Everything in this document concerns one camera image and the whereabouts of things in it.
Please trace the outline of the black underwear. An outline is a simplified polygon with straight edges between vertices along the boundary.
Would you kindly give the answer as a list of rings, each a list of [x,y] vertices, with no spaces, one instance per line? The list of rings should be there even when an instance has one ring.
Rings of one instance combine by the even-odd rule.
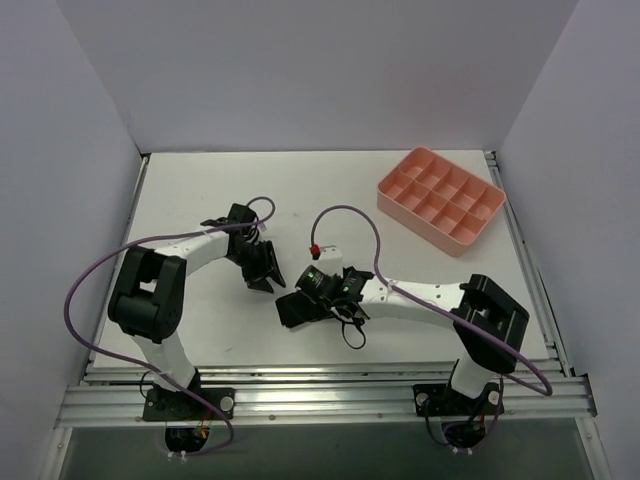
[[[275,301],[280,323],[294,329],[307,323],[315,323],[332,317],[323,305],[314,303],[300,291],[292,292]]]

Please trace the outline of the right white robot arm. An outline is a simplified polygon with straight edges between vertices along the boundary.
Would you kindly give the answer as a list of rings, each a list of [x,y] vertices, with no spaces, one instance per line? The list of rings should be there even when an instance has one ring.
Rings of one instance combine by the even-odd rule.
[[[530,319],[520,303],[481,274],[462,283],[426,284],[381,280],[352,267],[330,275],[311,265],[297,280],[295,295],[299,323],[333,317],[360,326],[400,319],[455,332],[463,354],[443,391],[447,406],[459,413],[479,402],[494,376],[515,371]]]

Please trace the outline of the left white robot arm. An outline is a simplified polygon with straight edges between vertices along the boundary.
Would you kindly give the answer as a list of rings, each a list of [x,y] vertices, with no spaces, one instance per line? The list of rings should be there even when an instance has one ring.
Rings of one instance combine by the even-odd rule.
[[[109,320],[132,338],[146,362],[158,369],[155,386],[179,419],[194,417],[202,405],[199,372],[178,334],[187,278],[218,260],[239,267],[246,287],[272,293],[286,285],[273,243],[260,238],[260,219],[246,204],[207,219],[200,229],[167,245],[127,249],[107,307]]]

